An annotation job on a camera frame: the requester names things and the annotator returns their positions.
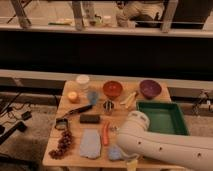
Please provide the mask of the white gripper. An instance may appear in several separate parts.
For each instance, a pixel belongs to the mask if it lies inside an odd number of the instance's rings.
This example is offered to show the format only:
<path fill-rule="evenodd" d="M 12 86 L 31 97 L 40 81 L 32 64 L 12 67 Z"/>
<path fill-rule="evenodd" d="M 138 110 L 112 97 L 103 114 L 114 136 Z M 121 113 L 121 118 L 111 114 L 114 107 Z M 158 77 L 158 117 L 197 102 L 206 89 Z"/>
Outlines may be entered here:
<path fill-rule="evenodd" d="M 127 171 L 136 171 L 138 166 L 139 154 L 119 147 L 122 158 L 126 161 Z"/>

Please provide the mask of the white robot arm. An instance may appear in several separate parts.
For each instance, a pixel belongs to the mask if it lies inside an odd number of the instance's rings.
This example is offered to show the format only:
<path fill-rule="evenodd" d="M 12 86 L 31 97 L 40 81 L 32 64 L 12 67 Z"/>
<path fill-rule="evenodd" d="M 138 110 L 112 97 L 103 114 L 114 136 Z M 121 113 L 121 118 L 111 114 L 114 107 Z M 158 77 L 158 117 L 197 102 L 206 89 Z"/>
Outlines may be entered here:
<path fill-rule="evenodd" d="M 131 111 L 120 126 L 116 144 L 126 158 L 146 156 L 194 171 L 213 171 L 213 138 L 154 133 L 150 120 Z"/>

